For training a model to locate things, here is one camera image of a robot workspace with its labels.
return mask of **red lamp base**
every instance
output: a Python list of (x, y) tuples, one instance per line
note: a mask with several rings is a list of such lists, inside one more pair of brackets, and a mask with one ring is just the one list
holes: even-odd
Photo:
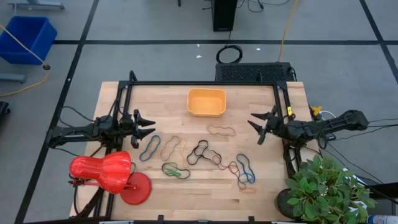
[(140, 172), (133, 173), (127, 181), (127, 184), (137, 186), (134, 188), (126, 188), (120, 193), (124, 202), (130, 205), (139, 205), (145, 202), (152, 191), (150, 178)]

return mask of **red lamp shade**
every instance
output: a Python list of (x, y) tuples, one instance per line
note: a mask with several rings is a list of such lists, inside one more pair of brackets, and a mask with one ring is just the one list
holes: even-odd
[(123, 191), (130, 176), (131, 159), (128, 152), (115, 152), (102, 159), (78, 156), (69, 166), (70, 174), (83, 179), (95, 179), (112, 194)]

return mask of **plant pot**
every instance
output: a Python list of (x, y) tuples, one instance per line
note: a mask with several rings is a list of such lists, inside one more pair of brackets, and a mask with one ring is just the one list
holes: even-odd
[(290, 189), (285, 189), (279, 192), (278, 196), (275, 198), (275, 206), (282, 215), (287, 218), (296, 219), (297, 217), (293, 216), (293, 205), (287, 203), (287, 201), (292, 198), (289, 191)]

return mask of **red lamp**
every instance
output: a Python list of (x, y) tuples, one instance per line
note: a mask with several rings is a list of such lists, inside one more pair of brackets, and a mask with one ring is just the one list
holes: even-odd
[(73, 177), (95, 179), (97, 183), (85, 182), (85, 185), (99, 185), (112, 194), (121, 194), (122, 199), (131, 205), (145, 202), (152, 190), (148, 176), (131, 171), (131, 158), (128, 152), (115, 152), (102, 159), (78, 156), (69, 166)]

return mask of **blue rubber band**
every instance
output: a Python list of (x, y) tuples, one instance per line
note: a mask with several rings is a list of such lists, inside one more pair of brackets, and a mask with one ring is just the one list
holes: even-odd
[[(152, 143), (152, 141), (153, 141), (155, 138), (159, 138), (159, 143), (157, 143), (157, 145), (156, 145), (156, 147), (155, 147), (155, 150), (153, 150), (153, 151), (149, 154), (149, 157), (148, 157), (147, 159), (142, 159), (142, 155), (144, 155), (145, 152), (148, 151), (150, 144)], [(149, 141), (149, 143), (148, 143), (148, 145), (147, 145), (147, 147), (145, 148), (144, 152), (142, 152), (142, 153), (139, 155), (139, 160), (142, 161), (142, 162), (148, 161), (148, 160), (152, 157), (152, 155), (156, 152), (157, 148), (158, 148), (159, 145), (160, 145), (160, 142), (161, 142), (160, 137), (159, 137), (157, 134), (155, 134), (154, 136), (152, 136), (151, 139), (150, 139), (150, 141)]]
[[(249, 173), (246, 172), (246, 169), (244, 168), (244, 163), (243, 163), (242, 161), (239, 160), (239, 158), (238, 158), (239, 156), (243, 156), (243, 157), (248, 161)], [(236, 160), (237, 160), (237, 161), (242, 165), (242, 167), (243, 167), (243, 174), (241, 174), (241, 175), (239, 176), (239, 180), (240, 180), (240, 178), (241, 178), (242, 175), (245, 175), (247, 181), (245, 181), (245, 182), (243, 182), (243, 183), (250, 183), (250, 184), (255, 183), (255, 181), (256, 181), (256, 176), (254, 175), (254, 172), (253, 172), (253, 170), (252, 170), (251, 167), (250, 167), (250, 160), (249, 160), (249, 158), (248, 158), (246, 155), (239, 153), (238, 155), (236, 155)]]

